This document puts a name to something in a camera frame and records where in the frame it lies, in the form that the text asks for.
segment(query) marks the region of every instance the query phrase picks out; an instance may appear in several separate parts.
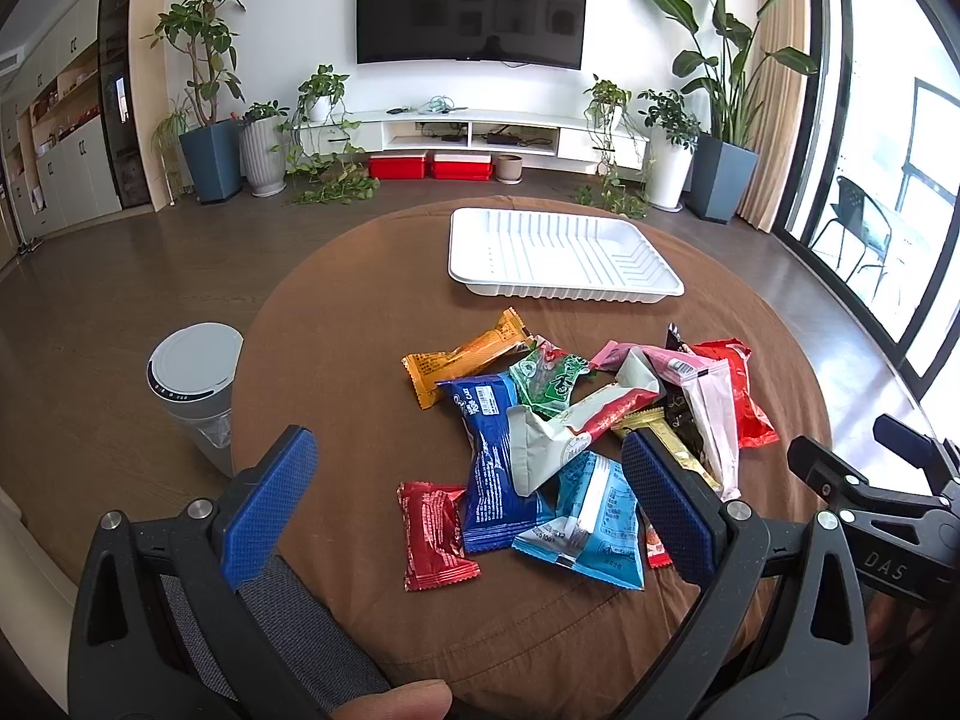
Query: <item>black chair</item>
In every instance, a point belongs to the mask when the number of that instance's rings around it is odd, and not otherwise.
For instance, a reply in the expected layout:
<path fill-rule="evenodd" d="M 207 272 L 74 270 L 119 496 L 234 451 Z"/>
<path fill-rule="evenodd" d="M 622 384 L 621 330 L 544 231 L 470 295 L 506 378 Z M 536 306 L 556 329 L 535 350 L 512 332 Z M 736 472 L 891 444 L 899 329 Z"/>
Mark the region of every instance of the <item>black chair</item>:
<path fill-rule="evenodd" d="M 886 274 L 887 254 L 890 252 L 890 241 L 893 239 L 893 228 L 890 221 L 887 220 L 883 207 L 865 191 L 858 187 L 853 181 L 845 175 L 837 176 L 837 185 L 840 188 L 839 202 L 830 206 L 836 218 L 832 218 L 820 231 L 813 245 L 812 250 L 816 248 L 817 242 L 823 237 L 824 232 L 831 223 L 836 221 L 843 227 L 843 234 L 840 238 L 840 254 L 837 256 L 837 272 L 840 271 L 840 260 L 843 259 L 843 244 L 846 241 L 847 233 L 851 233 L 861 244 L 863 244 L 863 253 L 860 259 L 856 261 L 850 275 L 844 279 L 844 283 L 850 283 L 850 280 L 859 271 L 865 268 L 880 269 L 880 275 L 877 276 L 877 286 L 874 288 L 874 298 L 877 297 L 877 291 L 880 289 L 880 282 Z M 867 252 L 872 251 L 880 260 L 877 263 L 863 264 L 863 258 Z"/>

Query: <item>gold snack wrapper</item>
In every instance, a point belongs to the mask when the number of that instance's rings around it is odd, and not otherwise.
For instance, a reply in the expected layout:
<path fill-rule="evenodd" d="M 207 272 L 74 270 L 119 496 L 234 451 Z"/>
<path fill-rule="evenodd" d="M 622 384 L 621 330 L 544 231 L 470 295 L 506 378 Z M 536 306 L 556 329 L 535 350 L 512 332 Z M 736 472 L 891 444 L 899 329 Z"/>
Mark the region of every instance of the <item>gold snack wrapper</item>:
<path fill-rule="evenodd" d="M 520 315 L 508 308 L 493 330 L 452 352 L 408 354 L 402 362 L 414 383 L 416 400 L 422 409 L 429 409 L 443 397 L 438 382 L 472 376 L 507 352 L 528 351 L 532 343 Z"/>
<path fill-rule="evenodd" d="M 722 485 L 709 474 L 709 471 L 702 466 L 698 459 L 690 454 L 690 450 L 683 445 L 680 437 L 673 432 L 673 428 L 670 427 L 664 416 L 664 409 L 647 409 L 643 412 L 628 413 L 616 425 L 613 425 L 611 430 L 622 440 L 627 437 L 627 433 L 639 430 L 641 427 L 650 428 L 654 432 L 670 454 L 673 455 L 673 459 L 680 464 L 680 467 L 700 474 L 714 493 L 717 495 L 722 493 Z"/>

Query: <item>sliding glass door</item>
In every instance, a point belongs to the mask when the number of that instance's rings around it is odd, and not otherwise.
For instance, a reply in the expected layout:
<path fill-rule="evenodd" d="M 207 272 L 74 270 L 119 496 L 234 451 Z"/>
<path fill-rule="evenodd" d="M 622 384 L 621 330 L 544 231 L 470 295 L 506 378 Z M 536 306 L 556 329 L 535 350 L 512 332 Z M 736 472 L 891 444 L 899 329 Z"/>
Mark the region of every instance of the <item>sliding glass door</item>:
<path fill-rule="evenodd" d="M 956 57 L 917 0 L 812 3 L 821 71 L 808 86 L 776 234 L 921 398 L 960 327 Z"/>

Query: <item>hanging vine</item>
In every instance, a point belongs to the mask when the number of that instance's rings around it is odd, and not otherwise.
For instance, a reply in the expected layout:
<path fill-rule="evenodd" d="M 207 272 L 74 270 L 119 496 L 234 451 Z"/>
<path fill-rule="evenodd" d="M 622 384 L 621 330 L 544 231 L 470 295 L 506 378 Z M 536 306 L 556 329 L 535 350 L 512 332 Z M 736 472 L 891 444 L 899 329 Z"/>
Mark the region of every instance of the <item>hanging vine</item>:
<path fill-rule="evenodd" d="M 289 133 L 287 148 L 287 175 L 299 183 L 306 181 L 307 188 L 298 191 L 296 203 L 330 203 L 344 205 L 354 200 L 369 200 L 373 197 L 380 181 L 371 178 L 364 167 L 355 161 L 363 148 L 350 142 L 350 131 L 360 127 L 360 122 L 351 121 L 344 105 L 344 81 L 349 76 L 335 74 L 333 65 L 320 65 L 313 76 L 299 86 L 299 98 L 296 109 L 289 122 L 281 126 Z M 321 98 L 329 98 L 330 110 L 323 122 L 314 122 L 314 127 L 337 127 L 344 135 L 344 149 L 341 153 L 308 153 L 304 148 L 304 135 L 312 137 L 310 111 Z"/>
<path fill-rule="evenodd" d="M 634 144 L 637 160 L 640 160 L 640 151 L 637 148 L 637 137 L 640 136 L 640 132 L 627 112 L 632 94 L 621 89 L 613 81 L 601 80 L 596 74 L 593 79 L 595 83 L 587 89 L 587 93 L 590 94 L 590 103 L 587 105 L 587 110 L 584 110 L 584 115 L 592 124 L 589 129 L 590 139 L 600 157 L 596 169 L 597 182 L 579 186 L 576 199 L 581 205 L 602 208 L 628 218 L 643 218 L 647 215 L 649 206 L 645 194 L 649 162 L 644 163 L 641 177 L 644 187 L 639 191 L 631 189 L 620 177 L 613 141 L 613 129 L 617 124 L 616 112 L 620 110 L 627 133 Z"/>

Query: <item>wooden floor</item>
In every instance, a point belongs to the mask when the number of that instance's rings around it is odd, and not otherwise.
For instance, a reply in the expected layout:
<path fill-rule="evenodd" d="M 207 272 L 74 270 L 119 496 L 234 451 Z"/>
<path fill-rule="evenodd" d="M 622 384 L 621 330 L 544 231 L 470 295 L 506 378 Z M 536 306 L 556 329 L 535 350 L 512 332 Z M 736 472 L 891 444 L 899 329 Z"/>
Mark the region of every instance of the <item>wooden floor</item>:
<path fill-rule="evenodd" d="M 507 189 L 571 199 L 579 180 L 528 170 L 509 188 L 385 182 L 376 199 L 350 206 L 290 205 L 289 191 L 215 206 L 185 200 L 45 242 L 0 280 L 0 487 L 77 579 L 108 509 L 133 520 L 169 517 L 226 483 L 147 388 L 147 358 L 167 335 L 195 322 L 245 332 L 299 261 L 377 215 Z M 721 226 L 658 211 L 648 221 L 735 271 L 781 315 L 817 371 L 842 456 L 872 481 L 923 489 L 870 438 L 880 413 L 918 426 L 923 415 L 870 338 L 798 260 L 739 221 Z"/>

